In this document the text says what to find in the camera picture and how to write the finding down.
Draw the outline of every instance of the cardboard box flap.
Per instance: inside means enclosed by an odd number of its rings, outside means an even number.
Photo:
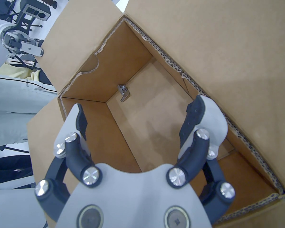
[[[215,100],[285,187],[285,0],[129,0],[125,14]]]
[[[68,2],[42,45],[43,57],[37,58],[58,93],[98,48],[121,16],[121,11],[111,0]]]
[[[36,183],[44,179],[54,158],[54,142],[63,123],[58,98],[54,98],[27,124],[28,145]]]

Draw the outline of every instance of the cable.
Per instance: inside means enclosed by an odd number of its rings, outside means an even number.
[[[56,92],[56,93],[57,93],[56,90],[50,90],[50,89],[44,88],[44,87],[42,87],[42,86],[40,86],[40,85],[38,85],[38,84],[31,83],[31,82],[28,82],[28,81],[21,81],[21,80],[17,80],[17,79],[10,79],[10,78],[3,78],[3,77],[0,77],[0,79],[3,79],[3,80],[11,80],[11,81],[18,81],[18,82],[22,82],[22,83],[29,83],[29,84],[36,85],[36,86],[38,86],[38,87],[40,87],[40,88],[43,88],[43,89],[45,89],[45,90],[49,90],[49,91],[52,91],[52,92]]]

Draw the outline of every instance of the metal bracket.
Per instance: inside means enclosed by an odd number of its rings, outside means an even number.
[[[120,101],[124,102],[129,97],[130,92],[129,92],[128,88],[122,84],[118,85],[117,88],[118,88],[119,92],[121,93],[121,95],[123,96]]]

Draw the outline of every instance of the corrugated cardboard edge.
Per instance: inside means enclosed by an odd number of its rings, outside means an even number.
[[[154,41],[151,40],[150,37],[148,37],[138,26],[136,26],[136,24],[134,24],[131,20],[129,20],[128,18],[124,17],[122,18],[122,20],[117,24],[117,26],[111,31],[111,33],[107,36],[107,38],[103,41],[103,43],[101,44],[100,48],[94,53],[95,56],[97,56],[97,54],[99,54],[105,47],[108,39],[115,33],[115,31],[118,29],[118,27],[124,22],[126,21],[137,33],[139,33],[142,38],[145,41],[148,41],[155,49],[156,51],[163,57],[163,59],[166,61],[166,63],[168,65],[170,65],[173,69],[175,69],[178,73],[181,74],[181,77],[183,79],[186,79],[189,83],[192,84],[192,86],[198,91],[199,94],[204,95],[206,97],[209,97],[200,87],[199,85],[186,73],[182,70],[182,68],[176,63],[174,62]],[[71,82],[69,83],[69,85],[62,90],[62,92],[59,94],[59,98],[60,98],[60,102],[65,114],[65,117],[67,116],[67,112],[65,110],[65,107],[63,105],[63,101],[62,101],[62,97],[64,95],[64,93],[66,91],[68,91],[70,89],[70,87],[72,86],[72,84],[74,83],[74,81],[77,79],[77,77],[83,75],[83,74],[88,74],[88,73],[92,73],[94,72],[97,68],[99,67],[99,60],[98,60],[98,64],[97,66],[90,71],[86,71],[86,72],[79,72],[75,75],[75,77],[71,80]],[[230,129],[232,130],[232,132],[239,138],[241,139],[241,141],[246,145],[246,147],[250,150],[250,152],[252,153],[252,155],[255,157],[255,159],[259,162],[259,164],[262,166],[263,170],[269,175],[272,183],[274,184],[274,186],[279,190],[279,194],[278,193],[273,193],[270,196],[268,196],[267,198],[255,203],[255,204],[251,204],[249,206],[246,206],[234,213],[231,214],[227,214],[223,217],[221,217],[221,219],[218,222],[222,222],[225,220],[229,220],[235,217],[238,217],[240,215],[246,214],[250,211],[253,211],[257,208],[260,208],[270,202],[275,201],[276,199],[279,198],[283,198],[285,199],[285,190],[282,187],[282,184],[279,182],[279,180],[277,179],[277,177],[275,176],[275,174],[272,172],[271,168],[268,166],[268,164],[264,161],[264,159],[261,157],[261,155],[259,154],[259,152],[253,147],[253,145],[249,142],[249,140],[240,132],[240,130],[236,127],[236,125],[229,119],[229,117],[227,117],[224,113],[224,116],[226,117],[227,123],[230,127]]]

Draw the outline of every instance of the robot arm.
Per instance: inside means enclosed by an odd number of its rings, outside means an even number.
[[[234,188],[214,158],[227,123],[211,99],[198,95],[187,107],[177,163],[144,173],[95,165],[86,145],[86,126],[83,109],[75,104],[55,140],[55,158],[35,188],[37,200],[57,228],[90,227],[90,222],[97,228],[172,228],[175,223],[189,228],[191,222],[193,227],[210,227],[232,204]],[[80,182],[71,195],[63,183],[67,168]],[[201,169],[207,185],[198,197],[189,182]]]

